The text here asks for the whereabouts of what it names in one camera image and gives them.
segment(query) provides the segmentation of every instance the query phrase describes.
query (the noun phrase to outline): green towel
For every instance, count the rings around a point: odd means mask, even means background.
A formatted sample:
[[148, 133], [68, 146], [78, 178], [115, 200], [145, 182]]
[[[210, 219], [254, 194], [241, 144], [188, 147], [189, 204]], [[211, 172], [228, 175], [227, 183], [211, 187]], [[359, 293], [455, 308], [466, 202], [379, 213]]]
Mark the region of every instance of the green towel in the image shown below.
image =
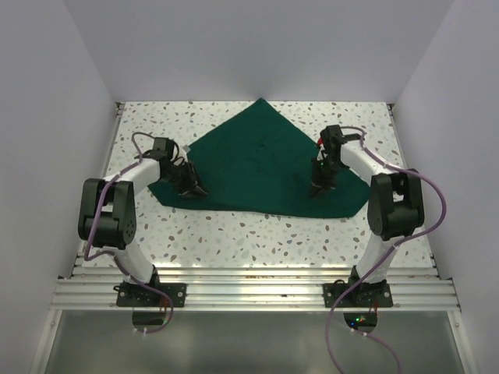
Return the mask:
[[369, 186], [350, 170], [337, 187], [309, 198], [315, 142], [265, 100], [211, 130], [190, 145], [209, 196], [184, 199], [166, 182], [150, 185], [164, 206], [192, 210], [238, 210], [295, 217], [354, 216], [369, 198]]

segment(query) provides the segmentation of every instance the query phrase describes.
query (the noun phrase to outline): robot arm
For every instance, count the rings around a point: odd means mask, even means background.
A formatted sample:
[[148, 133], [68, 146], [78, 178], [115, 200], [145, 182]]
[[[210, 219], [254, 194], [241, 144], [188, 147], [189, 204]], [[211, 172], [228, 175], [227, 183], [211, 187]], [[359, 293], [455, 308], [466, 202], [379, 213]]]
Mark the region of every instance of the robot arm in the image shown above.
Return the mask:
[[[310, 196], [335, 187], [336, 174], [351, 168], [370, 185], [367, 221], [371, 236], [359, 263], [354, 266], [349, 284], [371, 270], [400, 238], [411, 235], [423, 225], [424, 209], [421, 181], [406, 173], [393, 172], [373, 160], [362, 148], [359, 134], [344, 135], [339, 125], [320, 133], [319, 155], [313, 159]], [[352, 306], [371, 306], [385, 295], [387, 271], [396, 251], [352, 293]]]
[[[78, 222], [81, 239], [89, 239], [103, 188], [115, 177], [116, 174], [113, 174], [84, 182]], [[144, 153], [140, 162], [128, 167], [111, 184], [105, 194], [104, 206], [91, 243], [93, 247], [101, 248], [102, 252], [113, 255], [120, 268], [139, 282], [157, 289], [161, 286], [157, 271], [135, 241], [135, 195], [158, 181], [172, 183], [180, 196], [207, 195], [193, 163], [187, 160], [177, 143], [168, 138], [154, 138], [152, 149]], [[124, 276], [124, 282], [116, 291], [129, 299], [128, 304], [125, 302], [119, 306], [149, 306], [148, 302], [157, 302], [154, 293], [145, 292], [130, 276]], [[137, 300], [142, 300], [142, 305], [137, 305]]]

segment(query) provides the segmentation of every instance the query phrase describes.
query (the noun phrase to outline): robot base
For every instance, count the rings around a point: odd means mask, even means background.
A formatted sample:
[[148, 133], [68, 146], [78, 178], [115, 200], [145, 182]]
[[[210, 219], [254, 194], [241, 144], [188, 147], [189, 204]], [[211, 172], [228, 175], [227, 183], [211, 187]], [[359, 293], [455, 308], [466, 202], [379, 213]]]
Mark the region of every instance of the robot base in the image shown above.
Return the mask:
[[[185, 283], [160, 283], [154, 285], [154, 288], [167, 294], [173, 301], [173, 306], [183, 308], [186, 302]], [[138, 284], [122, 282], [115, 286], [114, 290], [118, 292], [116, 306], [122, 308], [147, 308], [159, 307], [160, 297], [158, 294], [145, 290]]]
[[[354, 267], [348, 283], [337, 280], [334, 283], [323, 284], [322, 289], [326, 308], [333, 306], [334, 301], [358, 279], [359, 276]], [[393, 299], [391, 298], [390, 285], [386, 280], [375, 284], [362, 283], [347, 294], [338, 304], [339, 308], [391, 308], [392, 306]]]

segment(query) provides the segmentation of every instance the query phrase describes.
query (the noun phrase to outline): speckled table surface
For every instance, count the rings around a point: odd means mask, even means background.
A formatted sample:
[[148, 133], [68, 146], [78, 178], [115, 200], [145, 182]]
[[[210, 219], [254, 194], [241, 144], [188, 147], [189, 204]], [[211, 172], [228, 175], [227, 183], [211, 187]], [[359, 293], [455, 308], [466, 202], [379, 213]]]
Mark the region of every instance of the speckled table surface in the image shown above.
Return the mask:
[[[129, 102], [122, 116], [108, 173], [133, 161], [135, 131], [190, 144], [251, 105], [237, 102]], [[326, 125], [355, 125], [368, 132], [367, 146], [402, 165], [385, 103], [271, 102], [312, 139]], [[146, 150], [150, 139], [138, 139]], [[280, 217], [261, 213], [180, 210], [160, 205], [149, 190], [136, 196], [140, 248], [156, 265], [175, 267], [327, 267], [355, 265], [366, 248], [367, 205], [341, 220]], [[404, 244], [396, 267], [432, 267], [426, 238]], [[105, 256], [84, 266], [113, 266]]]

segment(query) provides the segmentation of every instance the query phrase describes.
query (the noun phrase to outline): white wall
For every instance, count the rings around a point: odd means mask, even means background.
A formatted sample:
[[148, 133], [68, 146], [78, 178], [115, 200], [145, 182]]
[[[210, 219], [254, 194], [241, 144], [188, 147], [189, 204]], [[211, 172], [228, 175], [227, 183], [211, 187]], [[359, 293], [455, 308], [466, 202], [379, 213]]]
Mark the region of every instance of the white wall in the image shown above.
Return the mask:
[[[497, 0], [455, 0], [395, 105], [395, 124], [408, 162], [448, 198], [432, 248], [442, 274], [454, 278], [482, 372], [499, 372]], [[436, 219], [438, 205], [426, 209]]]
[[452, 0], [65, 0], [118, 101], [395, 102]]
[[28, 372], [114, 103], [61, 0], [0, 2], [0, 372]]

